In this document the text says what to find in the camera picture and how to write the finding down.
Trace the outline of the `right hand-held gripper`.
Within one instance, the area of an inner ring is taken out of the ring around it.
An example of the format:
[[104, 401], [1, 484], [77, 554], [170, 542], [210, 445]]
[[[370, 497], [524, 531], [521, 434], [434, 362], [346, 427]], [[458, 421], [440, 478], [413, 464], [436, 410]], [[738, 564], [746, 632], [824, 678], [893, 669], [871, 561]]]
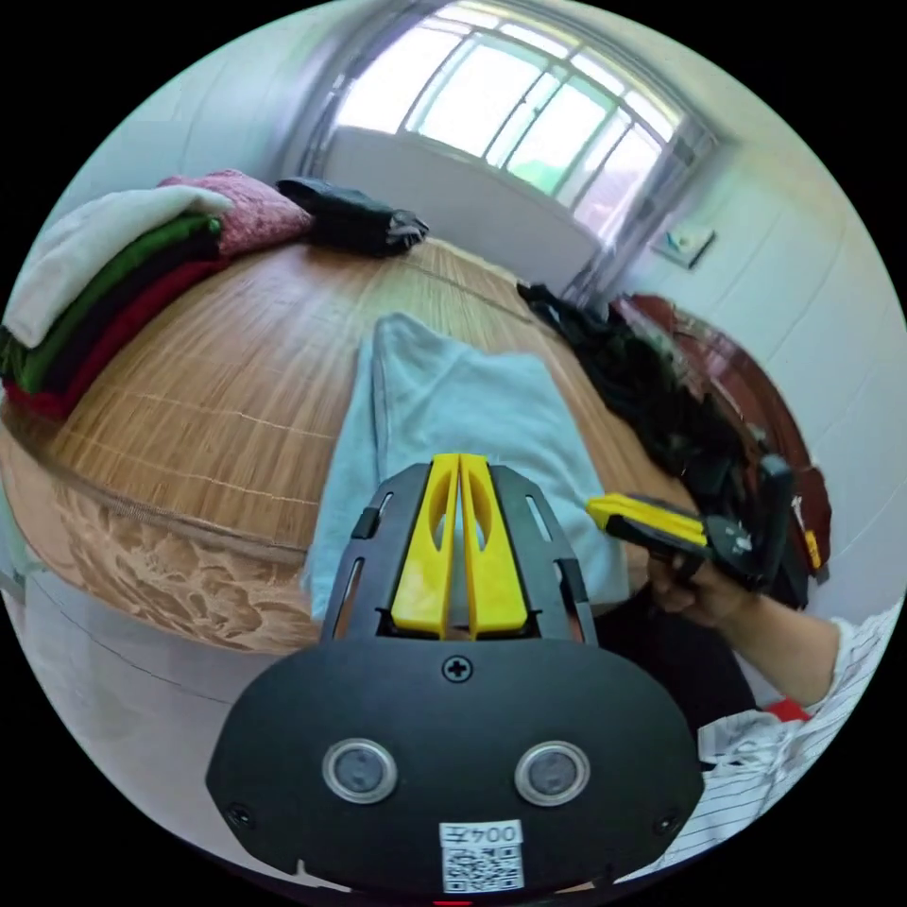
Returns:
[[764, 590], [774, 582], [773, 564], [763, 562], [742, 527], [723, 517], [702, 520], [665, 501], [622, 493], [588, 499], [586, 512], [609, 536], [658, 559], [681, 559], [684, 579], [709, 562], [746, 590]]

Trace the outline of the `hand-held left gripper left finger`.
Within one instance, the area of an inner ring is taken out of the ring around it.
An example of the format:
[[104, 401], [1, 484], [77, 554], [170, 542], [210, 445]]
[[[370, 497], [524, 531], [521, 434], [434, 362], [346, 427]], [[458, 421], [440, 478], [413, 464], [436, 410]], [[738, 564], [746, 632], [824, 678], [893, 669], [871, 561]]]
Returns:
[[459, 455], [433, 458], [390, 615], [402, 634], [446, 632], [454, 564]]

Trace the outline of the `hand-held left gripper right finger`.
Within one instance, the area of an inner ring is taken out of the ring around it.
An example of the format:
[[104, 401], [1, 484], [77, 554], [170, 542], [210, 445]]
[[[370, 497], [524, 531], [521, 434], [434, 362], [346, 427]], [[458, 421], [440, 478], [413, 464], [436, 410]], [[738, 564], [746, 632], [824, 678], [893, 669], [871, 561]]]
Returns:
[[517, 636], [528, 611], [504, 512], [483, 456], [459, 456], [459, 487], [471, 638]]

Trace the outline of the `person's right hand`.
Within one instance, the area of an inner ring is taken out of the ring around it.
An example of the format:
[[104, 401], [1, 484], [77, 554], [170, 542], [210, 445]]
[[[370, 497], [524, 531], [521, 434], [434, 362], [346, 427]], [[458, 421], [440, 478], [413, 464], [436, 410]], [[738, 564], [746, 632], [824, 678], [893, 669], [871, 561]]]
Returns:
[[719, 631], [731, 629], [749, 617], [760, 596], [729, 579], [705, 562], [690, 578], [680, 576], [682, 560], [647, 560], [647, 579], [655, 605], [663, 612], [679, 616]]

